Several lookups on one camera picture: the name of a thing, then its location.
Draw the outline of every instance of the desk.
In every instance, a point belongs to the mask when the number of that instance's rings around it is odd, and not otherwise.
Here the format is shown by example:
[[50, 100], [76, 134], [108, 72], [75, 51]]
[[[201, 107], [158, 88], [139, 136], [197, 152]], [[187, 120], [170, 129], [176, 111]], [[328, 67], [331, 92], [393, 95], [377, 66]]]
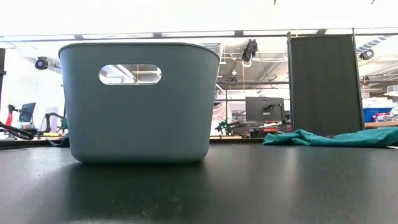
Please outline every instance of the desk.
[[0, 223], [396, 223], [398, 151], [212, 144], [202, 163], [0, 151]]
[[383, 128], [383, 127], [394, 127], [394, 126], [398, 126], [398, 121], [383, 121], [383, 122], [365, 123], [365, 128], [366, 129]]

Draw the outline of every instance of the computer monitor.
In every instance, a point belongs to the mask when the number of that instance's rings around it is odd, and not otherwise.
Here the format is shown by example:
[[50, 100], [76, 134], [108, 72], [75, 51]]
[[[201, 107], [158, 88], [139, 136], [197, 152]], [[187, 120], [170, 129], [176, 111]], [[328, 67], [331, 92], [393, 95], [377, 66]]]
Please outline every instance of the computer monitor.
[[246, 97], [246, 121], [282, 121], [285, 117], [284, 99]]
[[19, 112], [19, 122], [31, 122], [35, 106], [36, 103], [26, 103], [22, 105], [22, 108]]

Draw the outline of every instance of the teal towel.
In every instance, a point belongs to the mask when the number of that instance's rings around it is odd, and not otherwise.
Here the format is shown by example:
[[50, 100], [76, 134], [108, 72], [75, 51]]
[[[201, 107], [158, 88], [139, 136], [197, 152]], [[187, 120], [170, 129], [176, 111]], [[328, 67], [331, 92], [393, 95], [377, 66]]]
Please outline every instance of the teal towel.
[[398, 143], [398, 127], [379, 128], [358, 131], [357, 133], [339, 134], [333, 138], [317, 136], [299, 129], [292, 133], [268, 134], [264, 145], [301, 145], [329, 147], [387, 147]]

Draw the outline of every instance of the fluorescent light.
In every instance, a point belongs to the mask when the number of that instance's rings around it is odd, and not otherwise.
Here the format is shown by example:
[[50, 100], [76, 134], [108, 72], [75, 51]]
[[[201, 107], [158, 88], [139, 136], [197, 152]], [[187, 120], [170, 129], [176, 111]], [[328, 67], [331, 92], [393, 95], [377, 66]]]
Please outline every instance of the fluorescent light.
[[141, 34], [87, 34], [82, 35], [84, 39], [133, 39], [133, 38], [151, 38], [152, 33]]
[[355, 29], [355, 34], [383, 34], [383, 33], [398, 33], [398, 28], [359, 28]]
[[30, 40], [73, 40], [74, 35], [15, 35], [0, 37], [0, 42]]
[[288, 32], [292, 35], [316, 34], [318, 30], [252, 30], [243, 31], [243, 35], [286, 35]]
[[17, 49], [17, 46], [7, 43], [7, 42], [0, 42], [0, 48], [2, 49]]
[[390, 91], [385, 93], [384, 96], [398, 96], [398, 91]]
[[352, 29], [327, 29], [325, 32], [325, 34], [352, 34], [352, 33], [353, 33]]
[[165, 32], [162, 37], [206, 37], [206, 36], [234, 36], [235, 31], [206, 31], [206, 32]]

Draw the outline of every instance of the white wall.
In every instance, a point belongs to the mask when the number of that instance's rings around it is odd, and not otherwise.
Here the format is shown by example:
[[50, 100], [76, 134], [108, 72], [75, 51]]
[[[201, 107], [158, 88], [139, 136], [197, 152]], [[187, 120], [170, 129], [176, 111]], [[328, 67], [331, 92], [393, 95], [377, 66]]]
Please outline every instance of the white wall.
[[[8, 104], [20, 108], [24, 103], [36, 102], [33, 120], [40, 128], [45, 113], [56, 111], [63, 114], [63, 88], [61, 75], [50, 70], [38, 70], [24, 59], [19, 50], [6, 50], [5, 71], [0, 105], [0, 120], [5, 123]], [[16, 125], [19, 113], [14, 112]]]

